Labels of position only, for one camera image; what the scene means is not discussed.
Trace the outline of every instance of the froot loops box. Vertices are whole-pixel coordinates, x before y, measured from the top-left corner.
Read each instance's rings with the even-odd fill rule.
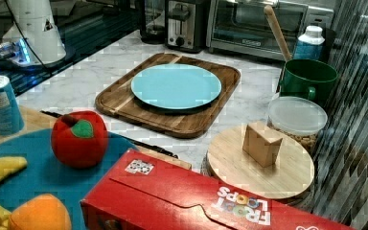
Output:
[[[352,229],[134,149],[80,205],[90,230]]]

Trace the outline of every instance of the wooden cutting board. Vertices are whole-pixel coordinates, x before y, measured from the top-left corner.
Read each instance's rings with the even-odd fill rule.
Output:
[[[228,184],[284,203],[307,196],[314,177],[308,152],[278,132],[283,142],[276,163],[263,168],[242,149],[245,131],[246,125],[231,127],[213,139],[207,153],[209,172]]]
[[[23,134],[33,132],[33,131],[42,130],[45,128],[52,128],[56,122],[57,118],[48,116],[46,114],[43,114],[41,112],[35,111],[33,109],[30,109],[24,106],[19,106],[19,107],[20,107],[20,112],[22,114],[23,120],[25,122],[25,127],[20,132],[14,135],[7,136],[7,137],[0,136],[0,144],[14,137],[17,137],[19,135],[23,135]],[[167,161],[171,164],[174,164],[176,166],[182,167],[187,170],[190,170],[192,167],[190,163],[184,162],[182,160],[170,157],[162,153],[158,153],[157,151],[154,151],[151,149],[146,149],[144,147],[139,147],[139,146],[137,146],[137,149],[144,154]]]
[[[219,96],[206,106],[175,114],[139,102],[130,89],[133,77],[146,68],[168,63],[190,64],[212,72],[219,78],[222,85]],[[238,85],[240,78],[240,72],[233,67],[174,54],[157,54],[107,87],[97,96],[95,105],[103,114],[141,127],[177,138],[195,138],[208,130]]]

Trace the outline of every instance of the toaster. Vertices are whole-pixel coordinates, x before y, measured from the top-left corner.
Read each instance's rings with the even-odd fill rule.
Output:
[[[206,47],[209,0],[166,1],[166,46],[187,53]]]
[[[305,0],[212,0],[208,18],[206,46],[262,58],[284,60],[276,38],[265,18],[270,5],[279,21],[288,49],[294,50],[298,36],[309,25],[329,29],[334,9],[315,6]]]

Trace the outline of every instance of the red apple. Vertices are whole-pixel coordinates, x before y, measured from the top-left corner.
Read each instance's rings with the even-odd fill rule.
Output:
[[[72,168],[85,169],[103,160],[108,134],[100,115],[80,111],[56,120],[51,141],[58,161]]]

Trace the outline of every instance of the blue plate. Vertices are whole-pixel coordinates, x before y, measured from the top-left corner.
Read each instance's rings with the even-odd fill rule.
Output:
[[[213,73],[186,64],[162,64],[138,73],[131,90],[142,102],[166,109],[189,109],[213,101],[220,93]]]
[[[52,151],[51,129],[21,135],[0,145],[0,157],[23,156],[28,166],[0,183],[0,204],[13,211],[42,194],[61,200],[70,214],[73,230],[86,229],[80,201],[129,148],[126,138],[108,132],[103,161],[92,168],[75,170],[61,164]]]

